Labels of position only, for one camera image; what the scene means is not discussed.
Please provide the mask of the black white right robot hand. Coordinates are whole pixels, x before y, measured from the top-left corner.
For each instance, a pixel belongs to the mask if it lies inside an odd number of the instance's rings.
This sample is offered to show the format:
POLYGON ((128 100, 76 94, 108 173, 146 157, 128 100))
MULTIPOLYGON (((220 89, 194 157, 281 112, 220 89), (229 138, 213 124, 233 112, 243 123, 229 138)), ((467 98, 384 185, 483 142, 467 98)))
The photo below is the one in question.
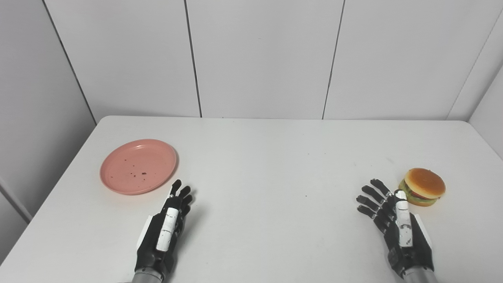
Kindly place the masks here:
POLYGON ((410 213, 403 190, 392 192, 379 179, 362 187, 357 210, 369 217, 383 234, 391 269, 406 283, 437 283, 432 249, 417 221, 410 213))

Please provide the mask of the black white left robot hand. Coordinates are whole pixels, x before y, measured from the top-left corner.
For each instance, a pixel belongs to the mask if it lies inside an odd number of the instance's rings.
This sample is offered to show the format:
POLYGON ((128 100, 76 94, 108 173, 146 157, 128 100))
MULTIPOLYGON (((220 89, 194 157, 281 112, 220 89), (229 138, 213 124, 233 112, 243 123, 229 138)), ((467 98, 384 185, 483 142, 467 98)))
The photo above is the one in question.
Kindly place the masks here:
POLYGON ((151 217, 134 267, 133 283, 163 283, 174 268, 174 250, 193 201, 190 186, 176 180, 159 213, 151 217))

